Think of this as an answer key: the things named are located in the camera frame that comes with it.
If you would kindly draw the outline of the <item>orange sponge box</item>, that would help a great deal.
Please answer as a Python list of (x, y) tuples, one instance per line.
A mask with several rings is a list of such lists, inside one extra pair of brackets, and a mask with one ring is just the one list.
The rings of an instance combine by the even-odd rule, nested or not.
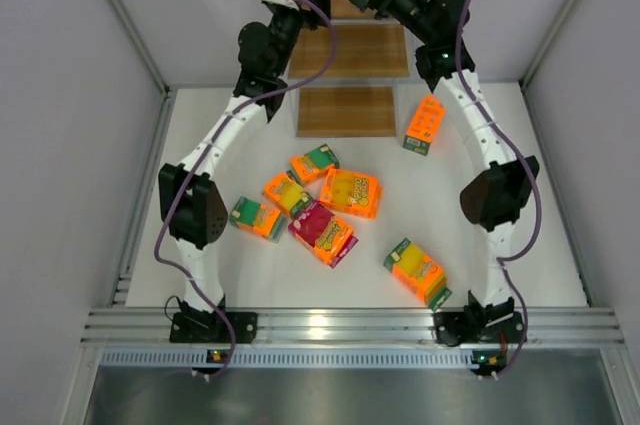
[(433, 95), (426, 95), (417, 107), (403, 140), (403, 148), (426, 156), (445, 118), (444, 105)]

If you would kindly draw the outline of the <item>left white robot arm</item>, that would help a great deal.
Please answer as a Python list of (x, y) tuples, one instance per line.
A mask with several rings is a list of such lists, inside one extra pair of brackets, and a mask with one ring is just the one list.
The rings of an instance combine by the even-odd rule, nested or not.
[(157, 262), (180, 271), (186, 293), (171, 315), (169, 340), (177, 344), (248, 344), (254, 312), (228, 312), (220, 285), (216, 241), (229, 213), (215, 183), (238, 152), (265, 127), (291, 91), (282, 76), (302, 29), (329, 32), (331, 0), (260, 0), (268, 24), (251, 22), (238, 35), (240, 75), (228, 105), (205, 138), (179, 164), (158, 175), (162, 226), (154, 245)]

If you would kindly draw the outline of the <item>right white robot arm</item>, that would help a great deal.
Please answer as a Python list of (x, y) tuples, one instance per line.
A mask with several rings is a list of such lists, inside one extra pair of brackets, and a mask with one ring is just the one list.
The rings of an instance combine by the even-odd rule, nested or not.
[(469, 267), (467, 303), (459, 312), (440, 310), (435, 299), (436, 340), (447, 346), (496, 343), (523, 338), (524, 307), (506, 276), (513, 259), (511, 240), (521, 211), (538, 199), (540, 170), (525, 157), (494, 118), (479, 85), (475, 63), (462, 32), (470, 0), (348, 0), (376, 18), (392, 17), (421, 42), (416, 68), (431, 94), (445, 107), (467, 149), (474, 177), (460, 192), (466, 220), (474, 227), (474, 257)]

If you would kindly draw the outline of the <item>clear acrylic shelf unit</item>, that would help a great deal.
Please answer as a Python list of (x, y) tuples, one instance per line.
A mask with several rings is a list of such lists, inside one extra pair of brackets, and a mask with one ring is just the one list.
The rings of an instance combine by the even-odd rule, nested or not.
[(400, 24), (331, 0), (338, 49), (318, 81), (296, 92), (299, 138), (391, 137), (396, 134), (394, 92), (410, 77), (412, 40)]

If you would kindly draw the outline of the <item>small green orange sponge pack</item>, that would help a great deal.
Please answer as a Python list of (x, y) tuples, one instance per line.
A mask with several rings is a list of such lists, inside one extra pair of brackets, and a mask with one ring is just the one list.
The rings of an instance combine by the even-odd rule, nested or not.
[(289, 173), (302, 186), (309, 185), (327, 175), (330, 169), (339, 169), (340, 162), (327, 144), (289, 160)]

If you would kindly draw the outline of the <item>orange yellow sponge pack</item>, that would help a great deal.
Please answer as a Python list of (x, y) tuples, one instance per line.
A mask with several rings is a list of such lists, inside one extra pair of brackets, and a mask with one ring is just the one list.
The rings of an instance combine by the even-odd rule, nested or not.
[(287, 172), (272, 178), (265, 185), (263, 194), (290, 219), (295, 219), (313, 201), (311, 195)]

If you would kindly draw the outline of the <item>orange Scrub Daddy box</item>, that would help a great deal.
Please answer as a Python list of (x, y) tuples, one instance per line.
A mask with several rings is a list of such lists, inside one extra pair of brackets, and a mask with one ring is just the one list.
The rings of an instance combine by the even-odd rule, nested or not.
[(319, 194), (319, 202), (332, 211), (375, 219), (384, 188), (376, 177), (332, 168)]

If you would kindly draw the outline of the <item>green orange sponge pack left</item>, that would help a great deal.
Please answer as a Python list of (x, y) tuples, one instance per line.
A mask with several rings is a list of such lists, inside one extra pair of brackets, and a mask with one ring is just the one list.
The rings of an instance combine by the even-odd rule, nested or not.
[(230, 212), (229, 223), (269, 242), (277, 243), (287, 226), (287, 217), (273, 206), (241, 196)]

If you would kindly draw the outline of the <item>pink Scrub Mommy box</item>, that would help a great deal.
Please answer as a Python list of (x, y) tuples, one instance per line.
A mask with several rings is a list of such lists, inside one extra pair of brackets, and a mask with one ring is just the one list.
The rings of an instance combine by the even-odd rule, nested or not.
[(354, 228), (317, 200), (292, 220), (288, 230), (316, 258), (332, 269), (358, 243)]

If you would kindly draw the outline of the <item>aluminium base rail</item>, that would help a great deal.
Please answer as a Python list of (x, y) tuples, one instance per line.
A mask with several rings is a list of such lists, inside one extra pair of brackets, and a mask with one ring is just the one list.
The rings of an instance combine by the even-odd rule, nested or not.
[(97, 309), (81, 343), (101, 351), (105, 366), (235, 368), (477, 369), (516, 350), (600, 350), (625, 341), (613, 311), (534, 308), (456, 344), (453, 310), (263, 309), (240, 312), (237, 342), (193, 338), (173, 309)]

